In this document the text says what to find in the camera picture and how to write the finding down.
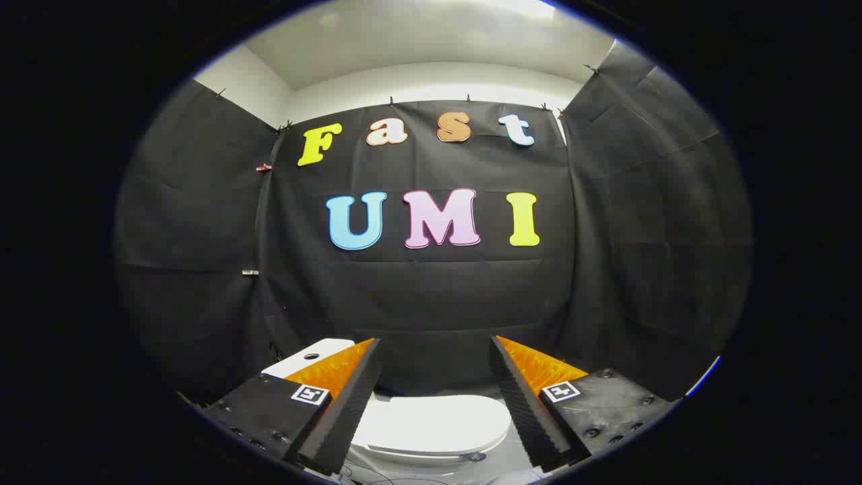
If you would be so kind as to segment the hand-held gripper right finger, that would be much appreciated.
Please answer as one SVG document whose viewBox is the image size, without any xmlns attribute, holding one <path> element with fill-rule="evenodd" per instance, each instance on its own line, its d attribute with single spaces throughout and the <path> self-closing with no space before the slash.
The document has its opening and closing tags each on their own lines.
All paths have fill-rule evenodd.
<svg viewBox="0 0 862 485">
<path fill-rule="evenodd" d="M 674 408 L 612 368 L 588 373 L 514 340 L 490 338 L 490 368 L 530 463 L 582 463 L 633 439 Z"/>
</svg>

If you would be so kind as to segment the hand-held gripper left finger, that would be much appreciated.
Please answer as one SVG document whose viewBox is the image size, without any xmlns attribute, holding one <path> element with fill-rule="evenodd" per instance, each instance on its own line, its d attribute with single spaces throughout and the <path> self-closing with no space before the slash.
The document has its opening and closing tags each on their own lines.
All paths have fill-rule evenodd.
<svg viewBox="0 0 862 485">
<path fill-rule="evenodd" d="M 280 463 L 330 476 L 342 468 L 378 382 L 381 344 L 366 339 L 288 377 L 261 373 L 203 415 Z"/>
</svg>

